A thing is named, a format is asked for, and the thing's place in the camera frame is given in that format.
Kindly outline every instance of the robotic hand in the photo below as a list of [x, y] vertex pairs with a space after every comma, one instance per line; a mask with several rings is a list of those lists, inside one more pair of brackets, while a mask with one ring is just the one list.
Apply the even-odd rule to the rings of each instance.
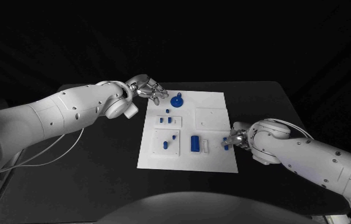
[[141, 74], [125, 83], [102, 81], [66, 89], [41, 100], [0, 110], [0, 169], [17, 152], [54, 136], [71, 133], [93, 124], [99, 116], [109, 119], [138, 112], [135, 96], [166, 98], [166, 90]]
[[[289, 138], [290, 129], [297, 129], [302, 138]], [[279, 164], [306, 180], [351, 198], [351, 154], [316, 141], [290, 123], [264, 119], [254, 124], [235, 122], [221, 146], [233, 144], [250, 150], [261, 164]]]

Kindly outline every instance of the blue knob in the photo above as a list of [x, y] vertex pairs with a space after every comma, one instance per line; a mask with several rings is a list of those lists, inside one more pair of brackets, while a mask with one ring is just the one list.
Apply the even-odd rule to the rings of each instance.
[[[223, 138], [223, 141], [225, 141], [227, 138]], [[228, 145], [224, 145], [224, 150], [228, 150]]]
[[174, 107], [179, 107], [182, 105], [181, 93], [177, 94], [169, 100], [169, 104]]

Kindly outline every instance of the blue block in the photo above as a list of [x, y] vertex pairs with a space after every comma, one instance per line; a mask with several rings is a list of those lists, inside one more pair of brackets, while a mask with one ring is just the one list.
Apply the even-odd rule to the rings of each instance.
[[191, 136], [191, 151], [200, 152], [200, 140], [198, 136]]
[[[225, 141], [227, 138], [223, 138], [223, 141]], [[224, 150], [228, 150], [228, 145], [224, 145]]]

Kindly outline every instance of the white cable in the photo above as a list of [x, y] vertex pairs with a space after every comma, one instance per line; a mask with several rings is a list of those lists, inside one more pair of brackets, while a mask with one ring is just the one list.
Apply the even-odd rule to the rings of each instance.
[[17, 164], [17, 165], [14, 165], [14, 166], [11, 166], [11, 167], [7, 167], [7, 168], [4, 168], [4, 169], [1, 169], [1, 170], [0, 170], [0, 173], [8, 171], [10, 169], [14, 169], [15, 167], [36, 166], [36, 165], [24, 165], [24, 164], [25, 164], [30, 160], [33, 160], [37, 156], [40, 156], [40, 155], [41, 155], [41, 154], [43, 154], [43, 153], [44, 153], [44, 152], [54, 146], [54, 144], [60, 141], [60, 139], [63, 138], [63, 136], [64, 136], [64, 134], [57, 138], [57, 140], [53, 142], [53, 144], [51, 144], [51, 145], [50, 145], [50, 146], [48, 146], [40, 153], [37, 153], [33, 157], [30, 157], [30, 158], [28, 158], [24, 162], [21, 162], [20, 164]]
[[[79, 138], [80, 138], [80, 136], [82, 136], [82, 131], [80, 131], [79, 137], [77, 137], [77, 139], [76, 139], [76, 141], [74, 141], [71, 147], [67, 149], [67, 151], [63, 153], [63, 155], [64, 155], [64, 154], [70, 151], [70, 149], [74, 147], [74, 145], [76, 145], [76, 143], [77, 143], [77, 141], [79, 141]], [[18, 165], [18, 167], [38, 167], [38, 166], [47, 165], [47, 164], [50, 164], [51, 162], [54, 162], [59, 158], [61, 158], [63, 155], [60, 155], [60, 157], [57, 157], [54, 160], [51, 160], [50, 162], [46, 162], [46, 163], [43, 163], [43, 164], [38, 164], [38, 165]]]
[[273, 119], [273, 118], [269, 118], [266, 120], [273, 120], [276, 122], [280, 122], [280, 123], [286, 124], [287, 126], [290, 126], [292, 128], [294, 128], [305, 135], [306, 138], [313, 139], [312, 136], [307, 134], [307, 132], [300, 127], [297, 127], [294, 124], [292, 124], [292, 123], [289, 123], [289, 122], [286, 122], [283, 120]]

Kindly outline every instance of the table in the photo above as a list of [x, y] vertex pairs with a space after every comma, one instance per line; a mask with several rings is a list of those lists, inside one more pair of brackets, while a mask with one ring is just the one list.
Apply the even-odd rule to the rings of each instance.
[[[82, 86], [63, 85], [59, 91]], [[276, 82], [161, 83], [165, 89], [224, 92], [230, 123], [277, 118], [303, 127]], [[146, 99], [135, 98], [138, 114], [109, 120], [99, 117], [84, 130], [71, 151], [51, 164], [17, 168], [0, 200], [1, 223], [96, 221], [125, 204], [175, 191], [205, 191], [254, 199], [302, 215], [349, 212], [343, 197], [289, 172], [264, 166], [251, 153], [234, 148], [238, 174], [136, 169]], [[79, 131], [33, 164], [57, 157]], [[30, 146], [18, 161], [41, 151], [54, 139]]]

